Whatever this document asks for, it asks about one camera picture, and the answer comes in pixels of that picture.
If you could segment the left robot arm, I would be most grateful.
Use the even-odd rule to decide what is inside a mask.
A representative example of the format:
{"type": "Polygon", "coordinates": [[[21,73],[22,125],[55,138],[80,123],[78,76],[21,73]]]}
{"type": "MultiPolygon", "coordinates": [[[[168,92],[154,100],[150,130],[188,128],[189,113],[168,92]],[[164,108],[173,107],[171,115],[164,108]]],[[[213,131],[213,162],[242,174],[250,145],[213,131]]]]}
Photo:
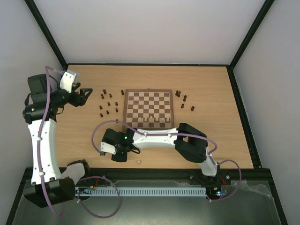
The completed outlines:
{"type": "Polygon", "coordinates": [[[31,184],[24,189],[24,197],[40,208],[73,200],[79,179],[90,174],[86,160],[67,165],[64,172],[58,166],[56,155],[56,117],[66,104],[83,106],[91,88],[80,89],[77,72],[64,72],[57,82],[57,89],[48,85],[51,77],[46,74],[28,78],[30,94],[25,100],[23,117],[28,124],[32,140],[33,173],[31,184]]]}

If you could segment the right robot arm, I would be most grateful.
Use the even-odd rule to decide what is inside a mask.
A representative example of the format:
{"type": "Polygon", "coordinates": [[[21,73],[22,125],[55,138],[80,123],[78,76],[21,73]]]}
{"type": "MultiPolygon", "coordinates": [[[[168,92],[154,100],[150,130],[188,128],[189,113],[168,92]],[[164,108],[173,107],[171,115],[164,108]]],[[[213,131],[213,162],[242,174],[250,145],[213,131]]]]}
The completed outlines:
{"type": "Polygon", "coordinates": [[[165,130],[144,130],[127,126],[125,132],[107,129],[100,143],[100,154],[110,153],[112,161],[126,162],[129,152],[139,154],[146,148],[172,148],[185,160],[196,163],[208,183],[221,178],[218,166],[211,156],[206,134],[187,123],[165,130]]]}

